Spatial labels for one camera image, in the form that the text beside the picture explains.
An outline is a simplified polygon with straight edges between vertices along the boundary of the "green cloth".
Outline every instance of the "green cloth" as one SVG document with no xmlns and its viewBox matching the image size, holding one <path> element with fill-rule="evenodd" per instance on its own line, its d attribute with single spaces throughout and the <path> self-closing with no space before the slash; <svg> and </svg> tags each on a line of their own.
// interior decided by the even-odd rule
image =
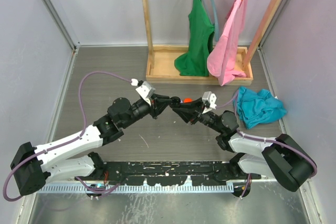
<svg viewBox="0 0 336 224">
<path fill-rule="evenodd" d="M 188 52 L 175 60 L 175 67 L 182 76 L 209 76 L 206 60 L 213 49 L 215 27 L 201 0 L 193 0 L 193 8 L 189 14 L 189 27 Z"/>
</svg>

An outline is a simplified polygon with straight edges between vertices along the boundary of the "wooden frame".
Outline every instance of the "wooden frame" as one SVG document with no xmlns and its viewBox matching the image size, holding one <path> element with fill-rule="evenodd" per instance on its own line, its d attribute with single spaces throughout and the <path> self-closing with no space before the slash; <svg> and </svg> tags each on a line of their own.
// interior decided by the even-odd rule
<svg viewBox="0 0 336 224">
<path fill-rule="evenodd" d="M 282 0 L 271 0 L 263 19 L 261 20 L 256 34 L 252 40 L 249 49 L 238 47 L 236 70 L 244 71 L 245 78 L 235 78 L 230 85 L 251 85 L 253 73 L 250 61 L 257 50 L 276 10 Z M 198 77 L 198 76 L 180 76 L 174 67 L 174 60 L 181 54 L 187 52 L 188 46 L 175 45 L 153 45 L 152 30 L 150 23 L 150 13 L 148 0 L 142 0 L 143 14 L 146 26 L 146 35 L 148 42 L 148 62 L 146 70 L 146 79 L 153 83 L 180 83 L 180 84 L 217 84 L 215 77 Z"/>
</svg>

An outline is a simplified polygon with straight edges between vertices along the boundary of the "wall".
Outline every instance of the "wall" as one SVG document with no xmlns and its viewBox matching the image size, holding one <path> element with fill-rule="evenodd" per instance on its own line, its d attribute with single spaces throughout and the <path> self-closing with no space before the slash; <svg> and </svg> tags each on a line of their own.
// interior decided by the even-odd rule
<svg viewBox="0 0 336 224">
<path fill-rule="evenodd" d="M 286 129 L 318 165 L 313 179 L 329 223 L 336 218 L 336 6 L 290 0 L 264 52 L 276 95 L 288 109 Z"/>
<path fill-rule="evenodd" d="M 82 45 L 147 43 L 141 0 L 53 0 Z M 250 43 L 270 0 L 249 0 L 241 44 Z M 221 30 L 234 0 L 215 0 Z M 149 0 L 153 42 L 188 43 L 192 0 Z"/>
<path fill-rule="evenodd" d="M 0 0 L 0 185 L 18 147 L 46 141 L 71 49 L 41 0 Z M 18 195 L 12 179 L 11 197 Z M 2 223 L 19 202 L 0 197 Z"/>
</svg>

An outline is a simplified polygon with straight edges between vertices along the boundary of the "teal cloth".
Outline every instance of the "teal cloth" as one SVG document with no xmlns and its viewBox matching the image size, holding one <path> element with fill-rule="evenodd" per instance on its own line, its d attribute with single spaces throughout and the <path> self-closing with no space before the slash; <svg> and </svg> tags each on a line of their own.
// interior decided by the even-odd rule
<svg viewBox="0 0 336 224">
<path fill-rule="evenodd" d="M 262 89 L 258 93 L 245 87 L 239 88 L 237 113 L 250 129 L 259 123 L 272 123 L 287 114 L 283 103 Z"/>
</svg>

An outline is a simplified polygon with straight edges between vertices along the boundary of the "pink cloth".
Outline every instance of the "pink cloth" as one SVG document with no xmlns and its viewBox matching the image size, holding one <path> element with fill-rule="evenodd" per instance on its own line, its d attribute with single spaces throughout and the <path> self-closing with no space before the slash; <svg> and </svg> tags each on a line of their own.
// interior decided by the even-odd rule
<svg viewBox="0 0 336 224">
<path fill-rule="evenodd" d="M 244 30 L 247 0 L 236 0 L 228 13 L 224 31 L 214 50 L 207 59 L 209 72 L 218 78 L 221 86 L 235 77 L 246 77 L 242 71 L 234 70 L 239 34 Z"/>
</svg>

